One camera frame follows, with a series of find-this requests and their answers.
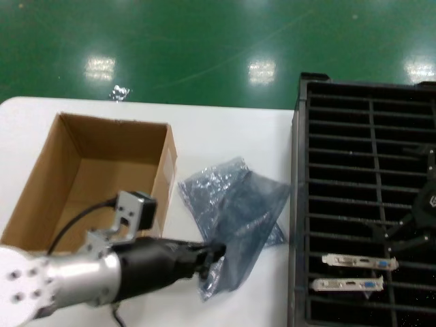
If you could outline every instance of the cardboard box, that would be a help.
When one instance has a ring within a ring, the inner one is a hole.
[[[140,234],[160,236],[176,157],[169,125],[58,114],[1,242],[47,250],[69,220],[120,190],[157,199],[155,225]],[[110,208],[94,211],[71,228],[57,251],[76,251],[86,230],[109,228],[113,220]]]

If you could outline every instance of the robotic arm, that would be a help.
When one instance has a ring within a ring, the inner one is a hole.
[[[225,254],[221,244],[136,238],[138,230],[152,227],[156,201],[121,191],[115,203],[114,225],[88,231],[75,254],[35,257],[0,245],[0,326],[21,326],[84,302],[93,307],[117,303],[196,272],[206,278],[211,264]],[[121,237],[122,225],[128,231]]]

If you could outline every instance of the green floor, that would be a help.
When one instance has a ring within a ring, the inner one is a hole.
[[[6,0],[0,102],[10,97],[293,108],[301,71],[436,79],[436,1]]]

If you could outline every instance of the black cable on table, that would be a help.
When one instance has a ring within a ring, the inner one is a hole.
[[[121,319],[121,317],[118,315],[118,308],[112,308],[112,317],[117,322],[119,327],[126,327],[124,321]]]
[[[105,208],[105,207],[112,207],[115,208],[116,206],[116,199],[109,199],[101,203],[94,204],[93,206],[90,206],[88,209],[83,210],[81,213],[79,213],[77,216],[75,216],[73,219],[71,219],[67,225],[65,225],[62,230],[57,234],[56,238],[53,240],[51,246],[48,248],[47,255],[51,255],[53,251],[55,250],[56,246],[59,244],[63,236],[68,232],[68,230],[73,227],[75,223],[77,223],[79,220],[81,220],[84,216],[88,215],[89,213],[92,213],[94,210]]]

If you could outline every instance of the black metal rack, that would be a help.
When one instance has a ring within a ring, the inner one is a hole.
[[[389,258],[371,226],[397,225],[426,182],[426,159],[405,148],[436,144],[436,89],[333,82],[302,74],[292,131],[288,326],[435,326],[436,252],[399,260],[370,299],[314,292],[316,278],[365,271],[323,264],[327,253]]]

